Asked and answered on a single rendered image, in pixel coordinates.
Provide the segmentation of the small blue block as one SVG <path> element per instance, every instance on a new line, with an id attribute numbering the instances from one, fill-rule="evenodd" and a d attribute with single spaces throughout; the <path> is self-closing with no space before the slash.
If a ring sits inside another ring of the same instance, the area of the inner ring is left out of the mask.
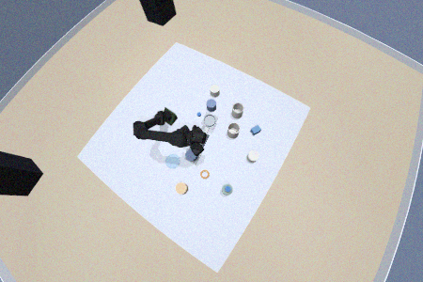
<path id="1" fill-rule="evenodd" d="M 256 125 L 256 126 L 252 127 L 252 129 L 251 129 L 251 133 L 253 135 L 259 133 L 260 131 L 261 131 L 261 128 L 259 127 L 259 125 Z"/>

